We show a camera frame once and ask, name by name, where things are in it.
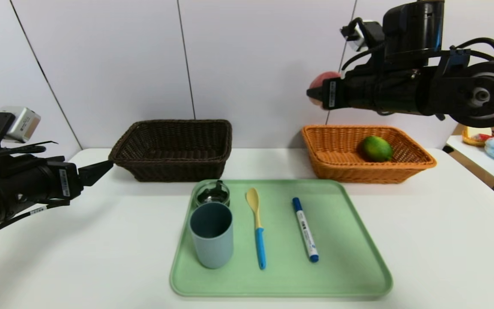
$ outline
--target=small glass jar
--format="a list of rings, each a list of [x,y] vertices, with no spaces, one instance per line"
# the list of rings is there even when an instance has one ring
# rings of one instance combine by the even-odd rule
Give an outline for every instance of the small glass jar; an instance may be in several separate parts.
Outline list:
[[[207,182],[196,192],[196,205],[198,207],[208,202],[219,202],[230,207],[230,189],[222,180]]]

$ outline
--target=brown wicker basket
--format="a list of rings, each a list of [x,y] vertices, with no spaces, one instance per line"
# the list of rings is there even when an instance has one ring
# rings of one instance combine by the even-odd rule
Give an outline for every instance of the brown wicker basket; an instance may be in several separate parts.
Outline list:
[[[436,161],[413,139],[394,127],[369,125],[308,125],[302,129],[310,161],[319,178],[338,182],[397,184]],[[394,149],[391,162],[367,162],[361,142],[370,135],[382,137]]]
[[[199,182],[218,179],[232,151],[225,120],[157,120],[134,123],[109,160],[139,182]]]

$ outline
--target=white table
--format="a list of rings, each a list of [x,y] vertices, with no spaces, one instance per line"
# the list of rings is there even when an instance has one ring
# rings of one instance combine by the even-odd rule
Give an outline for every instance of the white table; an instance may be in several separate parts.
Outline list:
[[[477,166],[483,168],[494,177],[494,159],[489,157],[482,147],[474,147],[465,144],[461,135],[453,135],[447,139],[447,145],[455,149]]]
[[[345,184],[394,278],[381,299],[179,297],[169,272],[194,184],[139,183],[115,167],[71,206],[0,231],[0,309],[494,308],[494,192],[430,152],[437,167],[403,184]],[[302,149],[234,149],[223,176],[312,177]]]

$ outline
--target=green tray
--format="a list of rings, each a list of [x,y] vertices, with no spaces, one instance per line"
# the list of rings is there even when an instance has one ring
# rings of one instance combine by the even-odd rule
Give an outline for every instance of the green tray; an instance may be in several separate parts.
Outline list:
[[[208,180],[200,182],[197,188]],[[230,189],[234,254],[217,270],[196,257],[186,224],[190,200],[171,270],[171,286],[185,297],[380,297],[392,276],[344,188],[332,180],[224,180]],[[266,269],[260,270],[249,188],[260,197]],[[308,260],[292,198],[300,198],[317,246],[319,262]]]

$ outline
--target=marker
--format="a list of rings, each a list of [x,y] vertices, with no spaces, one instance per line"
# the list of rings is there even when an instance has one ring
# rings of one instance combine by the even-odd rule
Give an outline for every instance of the marker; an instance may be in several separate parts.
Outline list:
[[[304,244],[306,245],[306,252],[308,252],[308,257],[310,262],[315,263],[319,261],[319,256],[316,250],[316,244],[314,244],[314,238],[308,227],[308,221],[306,221],[306,216],[304,216],[304,211],[302,211],[302,206],[300,205],[300,200],[295,197],[292,200],[292,204],[295,208],[296,218],[298,219],[298,224],[302,230],[302,237],[304,238]]]

